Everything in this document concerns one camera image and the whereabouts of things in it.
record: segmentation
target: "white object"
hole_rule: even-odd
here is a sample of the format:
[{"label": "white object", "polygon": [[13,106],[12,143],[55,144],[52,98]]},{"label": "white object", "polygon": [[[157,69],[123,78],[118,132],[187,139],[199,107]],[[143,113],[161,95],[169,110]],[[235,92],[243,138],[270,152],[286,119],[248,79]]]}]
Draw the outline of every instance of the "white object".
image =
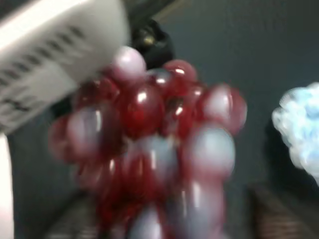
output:
[{"label": "white object", "polygon": [[13,239],[11,157],[6,136],[0,134],[0,238]]},{"label": "white object", "polygon": [[292,163],[319,185],[319,83],[286,92],[272,114],[274,127],[289,148]]},{"label": "white object", "polygon": [[129,43],[121,0],[37,0],[0,23],[6,134],[106,67]]}]

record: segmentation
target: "black object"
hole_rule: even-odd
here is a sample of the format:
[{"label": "black object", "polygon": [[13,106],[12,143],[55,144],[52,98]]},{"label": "black object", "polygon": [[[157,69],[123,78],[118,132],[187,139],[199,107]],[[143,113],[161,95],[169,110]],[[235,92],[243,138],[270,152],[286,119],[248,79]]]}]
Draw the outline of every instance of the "black object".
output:
[{"label": "black object", "polygon": [[169,35],[154,20],[133,33],[133,47],[144,56],[148,69],[161,67],[174,57]]}]

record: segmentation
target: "wicker basket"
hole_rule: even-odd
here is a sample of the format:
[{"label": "wicker basket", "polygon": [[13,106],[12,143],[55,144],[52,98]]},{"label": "wicker basket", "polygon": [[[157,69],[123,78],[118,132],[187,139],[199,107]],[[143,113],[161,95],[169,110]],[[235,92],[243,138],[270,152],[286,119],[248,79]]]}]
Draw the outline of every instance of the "wicker basket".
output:
[{"label": "wicker basket", "polygon": [[250,190],[256,239],[316,239],[313,232],[265,187]]}]

